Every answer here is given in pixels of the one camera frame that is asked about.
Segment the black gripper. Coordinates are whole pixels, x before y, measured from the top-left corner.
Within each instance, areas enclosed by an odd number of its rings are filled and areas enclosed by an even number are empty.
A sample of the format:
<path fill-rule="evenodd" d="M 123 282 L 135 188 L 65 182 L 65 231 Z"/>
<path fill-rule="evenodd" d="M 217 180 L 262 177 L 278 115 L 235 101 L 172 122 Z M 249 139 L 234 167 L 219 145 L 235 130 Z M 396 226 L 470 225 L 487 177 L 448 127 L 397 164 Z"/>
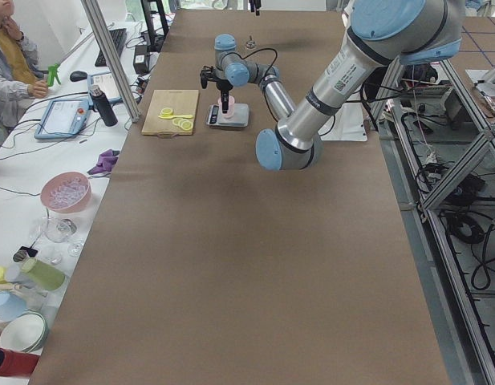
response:
<path fill-rule="evenodd" d="M 249 8 L 252 13 L 260 14 L 262 8 L 261 0 L 249 0 Z M 222 112 L 229 110 L 229 92 L 233 89 L 233 85 L 228 79 L 215 78 L 216 88 L 221 92 L 220 107 Z"/>

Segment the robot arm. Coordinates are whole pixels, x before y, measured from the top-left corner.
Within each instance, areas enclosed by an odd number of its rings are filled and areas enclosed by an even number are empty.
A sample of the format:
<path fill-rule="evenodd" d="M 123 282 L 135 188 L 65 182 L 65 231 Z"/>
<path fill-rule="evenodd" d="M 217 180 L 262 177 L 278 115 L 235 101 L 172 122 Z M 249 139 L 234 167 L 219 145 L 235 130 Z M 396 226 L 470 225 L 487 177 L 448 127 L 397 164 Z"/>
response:
<path fill-rule="evenodd" d="M 461 46 L 464 18 L 462 1 L 356 1 L 339 53 L 298 104 L 274 66 L 243 59 L 234 37 L 220 34 L 215 64 L 202 68 L 201 86 L 214 82 L 222 110 L 228 111 L 230 90 L 258 85 L 278 120 L 276 128 L 258 134 L 258 163 L 268 170 L 304 169 L 322 152 L 319 130 L 376 68 L 394 59 L 417 65 L 453 57 Z"/>

